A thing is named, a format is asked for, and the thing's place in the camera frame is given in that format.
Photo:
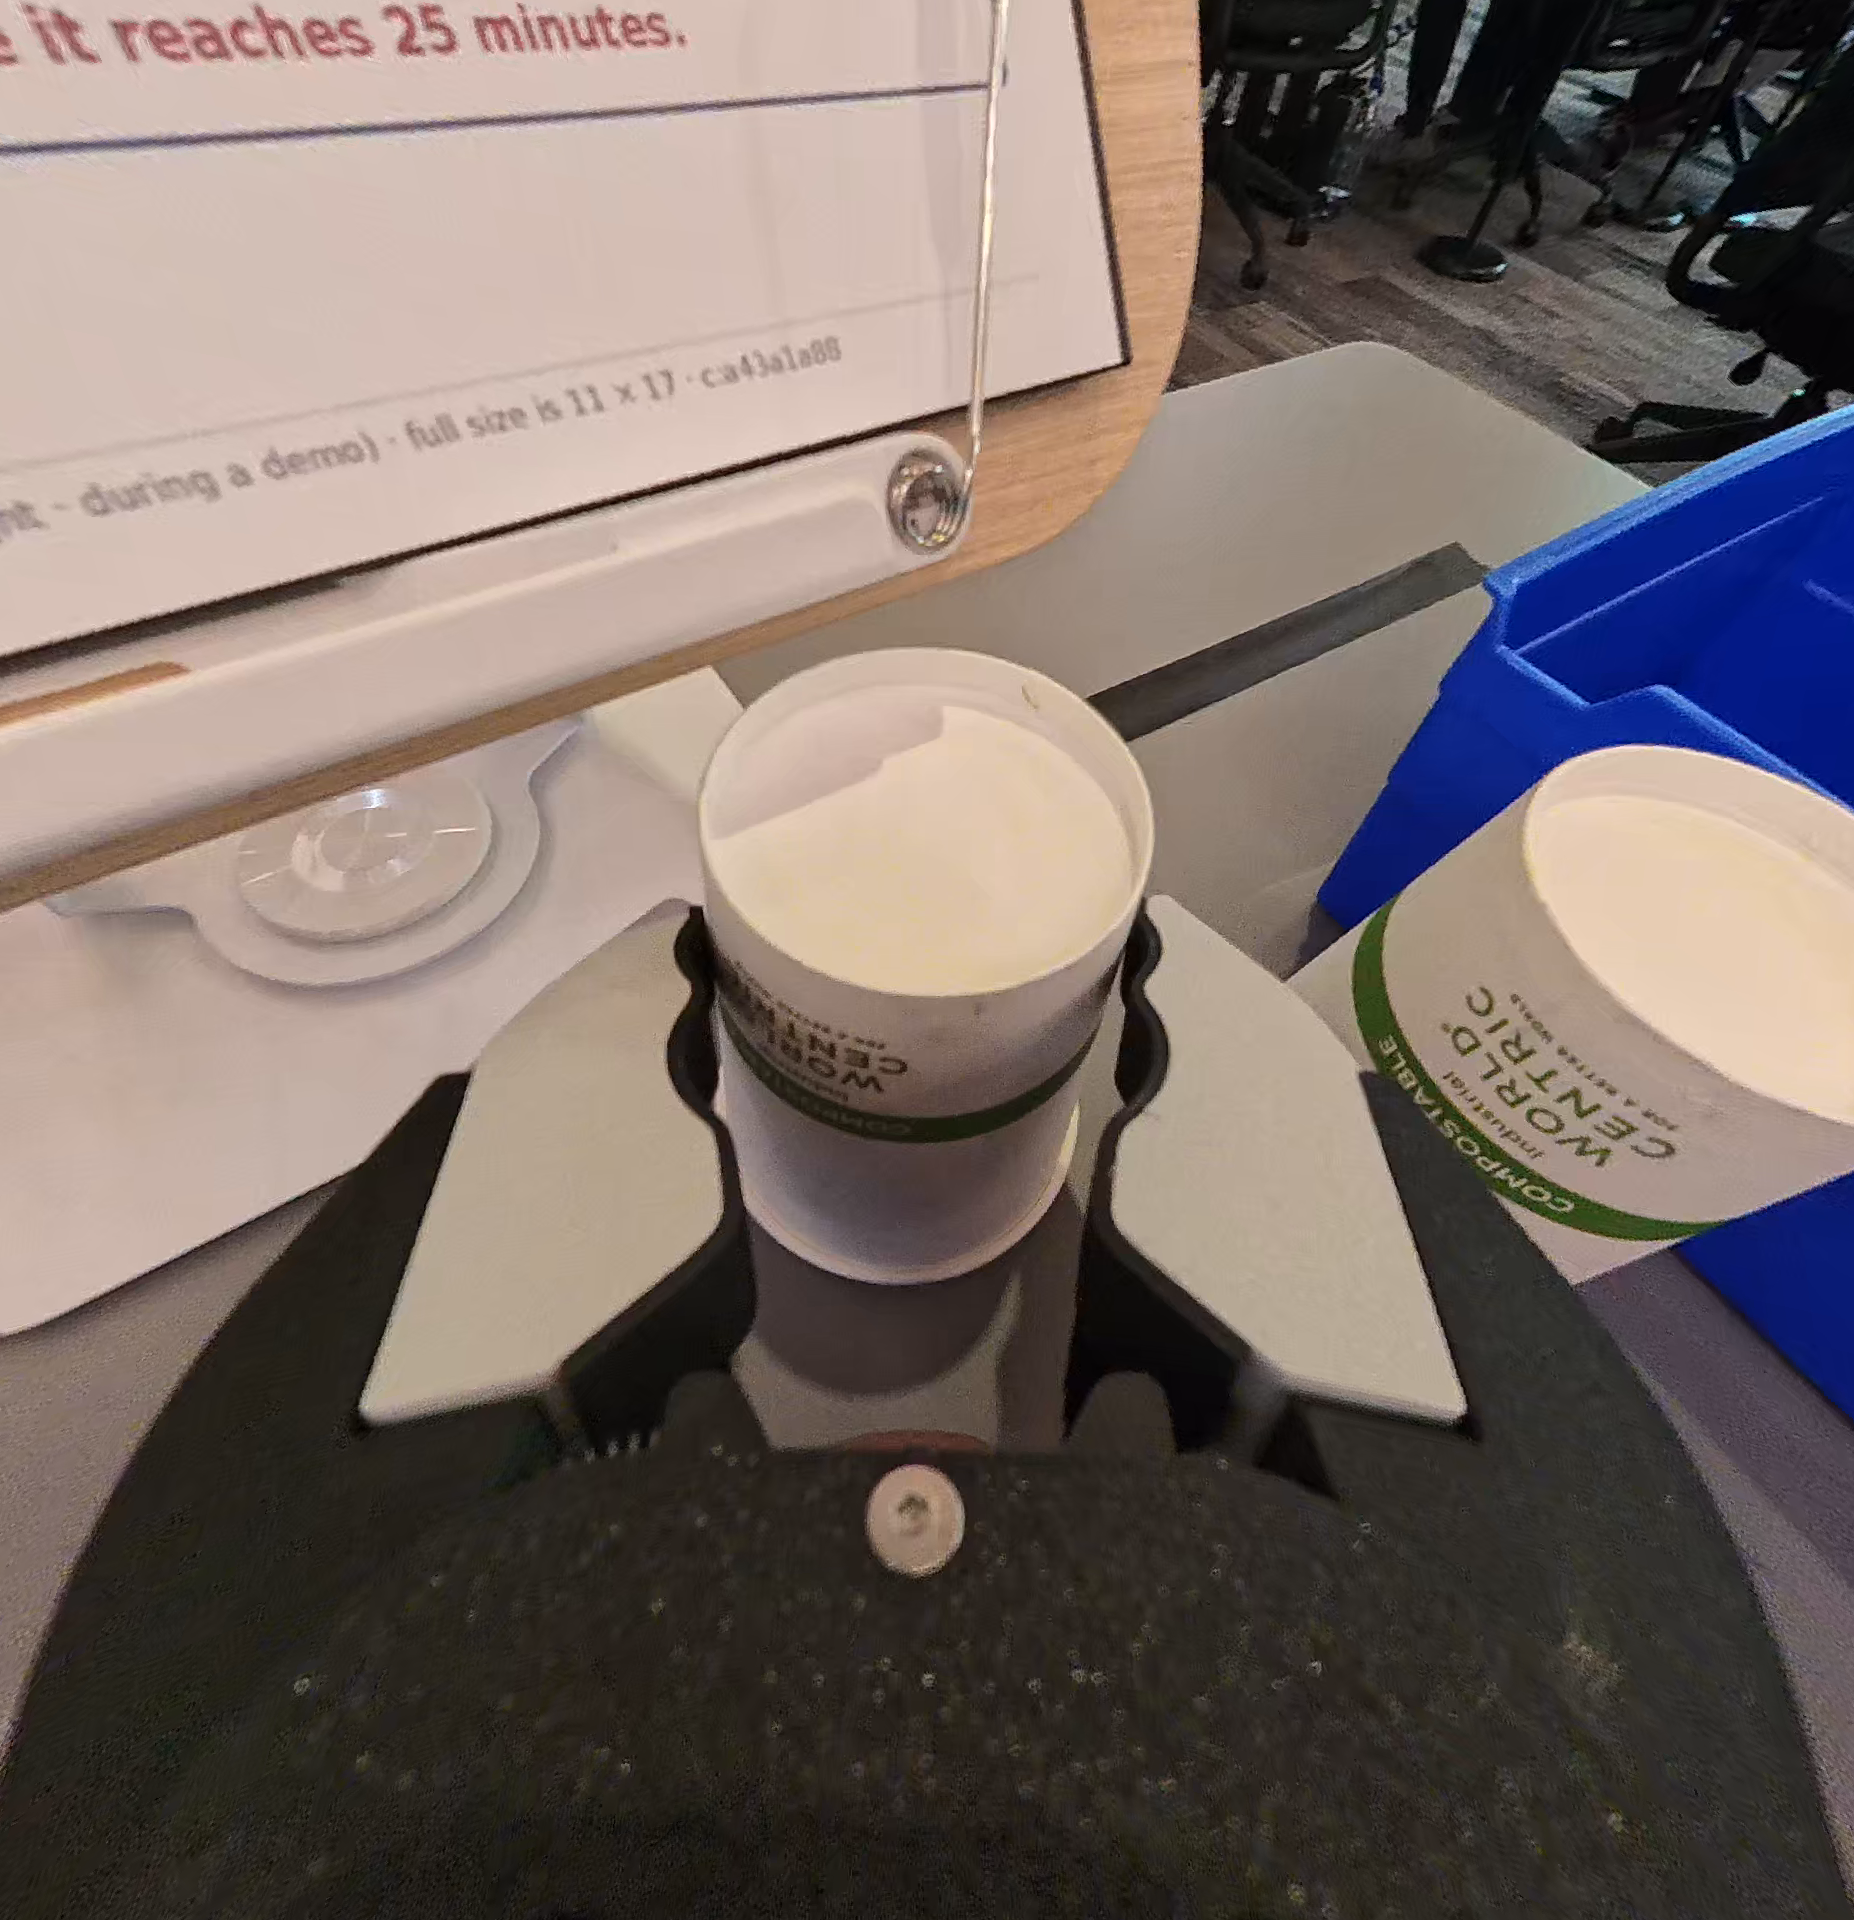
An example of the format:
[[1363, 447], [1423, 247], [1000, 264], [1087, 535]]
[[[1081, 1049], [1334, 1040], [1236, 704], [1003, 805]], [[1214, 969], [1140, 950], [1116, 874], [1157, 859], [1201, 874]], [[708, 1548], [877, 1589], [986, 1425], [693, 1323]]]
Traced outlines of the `wooden sign board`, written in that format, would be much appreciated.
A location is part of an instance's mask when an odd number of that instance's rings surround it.
[[1202, 205], [1195, 2], [1084, 2], [1127, 362], [987, 402], [964, 535], [889, 523], [956, 419], [296, 592], [242, 654], [0, 721], [0, 912], [704, 667], [949, 589], [1066, 531], [1127, 466], [1182, 348]]

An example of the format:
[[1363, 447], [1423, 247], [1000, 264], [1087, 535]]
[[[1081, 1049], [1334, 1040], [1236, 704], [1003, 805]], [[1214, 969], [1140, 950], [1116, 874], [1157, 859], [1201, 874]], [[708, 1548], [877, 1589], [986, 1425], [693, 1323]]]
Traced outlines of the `black office chair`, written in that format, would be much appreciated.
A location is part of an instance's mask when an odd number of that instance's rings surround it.
[[1387, 86], [1396, 2], [1201, 2], [1202, 176], [1267, 284], [1266, 216], [1304, 249], [1353, 195]]
[[1771, 413], [1645, 397], [1604, 418], [1587, 447], [1612, 464], [1707, 464], [1854, 394], [1854, 82], [1827, 86], [1763, 143], [1692, 224], [1666, 291], [1754, 339], [1728, 381], [1778, 359], [1800, 382]]

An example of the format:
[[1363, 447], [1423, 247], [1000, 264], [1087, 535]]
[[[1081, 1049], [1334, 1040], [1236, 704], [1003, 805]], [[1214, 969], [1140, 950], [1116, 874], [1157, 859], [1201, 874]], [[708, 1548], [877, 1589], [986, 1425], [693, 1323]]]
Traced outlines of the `blue plastic bin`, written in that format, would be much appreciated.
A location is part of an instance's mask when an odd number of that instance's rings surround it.
[[[1854, 406], [1642, 492], [1484, 589], [1489, 615], [1321, 886], [1345, 930], [1602, 747], [1749, 761], [1854, 810]], [[1854, 1170], [1692, 1241], [1854, 1425]]]

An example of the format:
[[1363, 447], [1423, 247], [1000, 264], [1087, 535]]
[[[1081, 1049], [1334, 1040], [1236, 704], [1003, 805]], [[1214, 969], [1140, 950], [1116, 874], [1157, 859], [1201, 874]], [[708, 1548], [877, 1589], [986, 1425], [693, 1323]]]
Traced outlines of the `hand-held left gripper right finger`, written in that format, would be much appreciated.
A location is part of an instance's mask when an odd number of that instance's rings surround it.
[[1178, 1453], [1315, 1408], [1455, 1433], [1467, 1393], [1372, 1077], [1275, 973], [1154, 894], [1120, 976], [1069, 1338], [1069, 1433], [1140, 1377]]

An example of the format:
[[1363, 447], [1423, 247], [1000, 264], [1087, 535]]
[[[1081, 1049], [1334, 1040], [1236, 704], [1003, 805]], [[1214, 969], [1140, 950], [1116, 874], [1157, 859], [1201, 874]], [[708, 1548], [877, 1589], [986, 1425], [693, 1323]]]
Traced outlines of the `white instruction sheet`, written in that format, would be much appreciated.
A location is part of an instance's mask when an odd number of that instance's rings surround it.
[[993, 2], [0, 2], [0, 661], [949, 413]]

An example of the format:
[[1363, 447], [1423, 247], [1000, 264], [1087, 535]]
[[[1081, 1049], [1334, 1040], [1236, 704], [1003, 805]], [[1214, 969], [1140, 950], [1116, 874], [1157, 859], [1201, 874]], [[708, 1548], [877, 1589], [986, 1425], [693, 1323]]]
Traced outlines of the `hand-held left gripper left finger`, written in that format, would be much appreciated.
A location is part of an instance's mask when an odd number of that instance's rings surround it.
[[483, 1047], [366, 1377], [366, 1427], [528, 1405], [588, 1453], [657, 1437], [753, 1323], [718, 1114], [715, 950], [664, 901]]

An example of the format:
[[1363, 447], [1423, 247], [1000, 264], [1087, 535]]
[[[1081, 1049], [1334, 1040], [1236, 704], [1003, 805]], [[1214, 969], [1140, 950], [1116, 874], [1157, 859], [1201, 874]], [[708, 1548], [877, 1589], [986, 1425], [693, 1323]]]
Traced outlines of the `white sign stand base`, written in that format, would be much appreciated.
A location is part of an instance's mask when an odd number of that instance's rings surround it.
[[349, 1170], [660, 901], [710, 669], [0, 912], [0, 1338]]

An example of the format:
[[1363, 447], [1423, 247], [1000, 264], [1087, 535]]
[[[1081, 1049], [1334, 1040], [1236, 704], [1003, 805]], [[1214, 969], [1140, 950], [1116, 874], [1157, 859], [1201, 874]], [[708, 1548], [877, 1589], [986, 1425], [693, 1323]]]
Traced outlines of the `white paper cup green band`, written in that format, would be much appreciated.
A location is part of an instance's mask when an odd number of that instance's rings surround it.
[[1291, 987], [1573, 1285], [1854, 1170], [1854, 810], [1557, 763]]
[[699, 786], [721, 1111], [799, 1259], [938, 1285], [1066, 1180], [1157, 846], [1124, 738], [987, 654], [823, 661]]

